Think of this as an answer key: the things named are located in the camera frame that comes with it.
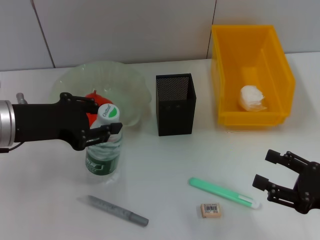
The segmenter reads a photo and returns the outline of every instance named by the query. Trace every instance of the white table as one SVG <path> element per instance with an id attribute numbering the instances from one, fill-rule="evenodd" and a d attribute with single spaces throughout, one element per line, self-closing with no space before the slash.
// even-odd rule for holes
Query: white table
<path id="1" fill-rule="evenodd" d="M 292 188 L 297 174 L 265 161 L 268 149 L 319 161 L 320 53 L 288 54 L 296 78 L 291 117 L 261 132 L 226 132 L 213 114 L 210 60 L 133 64 L 152 94 L 142 124 L 124 129 L 119 179 L 86 182 L 85 152 L 60 140 L 27 142 L 0 155 L 0 239 L 3 240 L 318 240 L 320 211 L 302 215 L 267 201 L 252 187 L 255 174 Z M 16 103 L 23 92 L 44 103 L 66 68 L 0 73 L 0 96 Z M 155 77 L 191 73 L 196 108 L 191 135 L 158 137 Z M 188 185 L 198 177 L 262 202 L 253 210 Z M 78 201 L 94 195 L 149 219 L 143 228 Z M 222 206 L 202 219 L 201 203 Z"/>

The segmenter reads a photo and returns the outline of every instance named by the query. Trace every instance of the red object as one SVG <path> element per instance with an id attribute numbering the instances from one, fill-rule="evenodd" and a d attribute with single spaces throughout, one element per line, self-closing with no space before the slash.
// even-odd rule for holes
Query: red object
<path id="1" fill-rule="evenodd" d="M 100 96 L 99 94 L 97 94 L 97 90 L 94 90 L 93 93 L 90 93 L 90 94 L 86 95 L 85 97 L 94 99 L 94 101 L 99 105 L 99 107 L 103 104 L 113 104 L 112 101 L 110 101 L 109 99 L 106 99 L 103 96 Z M 91 127 L 91 125 L 97 119 L 97 114 L 87 113 L 86 115 L 88 116 L 89 125 Z"/>

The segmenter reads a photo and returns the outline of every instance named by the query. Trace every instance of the yellow plastic bin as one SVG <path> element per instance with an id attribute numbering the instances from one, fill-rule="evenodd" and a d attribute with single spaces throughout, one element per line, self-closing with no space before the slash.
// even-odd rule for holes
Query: yellow plastic bin
<path id="1" fill-rule="evenodd" d="M 271 25 L 213 25 L 211 76 L 218 123 L 276 126 L 290 115 L 295 79 Z M 241 88 L 256 86 L 266 110 L 245 111 Z"/>

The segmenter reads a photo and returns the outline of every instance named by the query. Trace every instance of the black mesh pen holder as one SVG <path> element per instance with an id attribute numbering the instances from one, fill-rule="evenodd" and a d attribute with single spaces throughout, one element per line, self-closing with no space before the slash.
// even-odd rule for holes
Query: black mesh pen holder
<path id="1" fill-rule="evenodd" d="M 159 136 L 191 134 L 196 92 L 190 73 L 156 76 L 156 120 Z"/>

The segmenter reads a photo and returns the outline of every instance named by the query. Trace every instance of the white tissue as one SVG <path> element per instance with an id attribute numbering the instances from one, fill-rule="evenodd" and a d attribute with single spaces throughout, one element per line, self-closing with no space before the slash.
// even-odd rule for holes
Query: white tissue
<path id="1" fill-rule="evenodd" d="M 256 86 L 247 85 L 241 88 L 239 103 L 248 112 L 258 112 L 266 109 L 262 104 L 264 98 Z"/>

